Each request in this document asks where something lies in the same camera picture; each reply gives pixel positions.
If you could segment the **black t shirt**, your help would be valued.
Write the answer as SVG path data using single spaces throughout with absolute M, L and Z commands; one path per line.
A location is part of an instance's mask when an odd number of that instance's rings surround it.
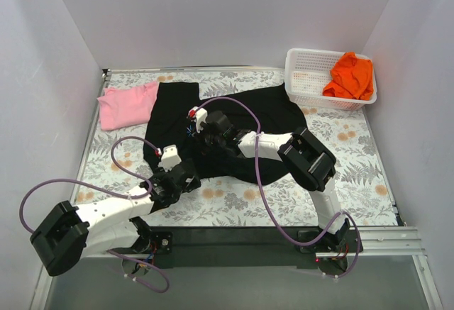
M 229 176 L 266 185 L 288 174 L 277 151 L 304 126 L 284 85 L 207 101 L 199 98 L 199 84 L 173 82 L 159 85 L 145 138 L 155 148 L 175 146 L 201 179 Z

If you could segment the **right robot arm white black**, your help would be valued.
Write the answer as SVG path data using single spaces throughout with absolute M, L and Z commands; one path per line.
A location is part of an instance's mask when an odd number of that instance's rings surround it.
M 322 245 L 334 252 L 348 247 L 350 221 L 341 211 L 335 191 L 336 158 L 308 128 L 299 127 L 285 134 L 237 129 L 222 112 L 209 113 L 202 107 L 191 109 L 188 119 L 194 124 L 192 136 L 205 148 L 241 159 L 254 159 L 255 177 L 265 209 L 285 239 L 301 248 Z M 311 240 L 299 242 L 291 238 L 272 215 L 262 188 L 259 159 L 282 162 L 294 181 L 309 193 L 318 219 L 318 228 Z

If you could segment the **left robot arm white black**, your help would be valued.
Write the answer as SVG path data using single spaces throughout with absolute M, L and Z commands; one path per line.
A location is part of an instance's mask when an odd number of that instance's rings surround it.
M 34 230 L 31 244 L 51 277 L 67 272 L 88 255 L 110 249 L 144 253 L 151 244 L 144 216 L 178 202 L 181 194 L 200 185 L 194 162 L 187 159 L 168 172 L 158 169 L 125 199 L 111 197 L 79 206 L 62 201 Z

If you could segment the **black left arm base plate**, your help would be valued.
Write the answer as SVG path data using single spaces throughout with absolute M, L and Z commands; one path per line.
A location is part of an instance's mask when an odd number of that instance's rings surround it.
M 142 253 L 168 255 L 172 252 L 173 239 L 171 231 L 152 231 L 145 236 L 145 248 Z

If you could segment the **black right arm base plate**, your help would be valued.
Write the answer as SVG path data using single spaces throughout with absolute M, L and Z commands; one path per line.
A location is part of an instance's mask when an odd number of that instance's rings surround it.
M 297 232 L 297 240 L 299 242 L 309 242 L 314 240 L 320 233 L 318 228 L 306 228 Z M 354 230 L 347 230 L 340 235 L 333 235 L 327 232 L 314 244 L 302 246 L 301 251 L 303 253 L 333 253 L 337 255 L 347 251 L 354 253 L 357 246 L 357 233 Z

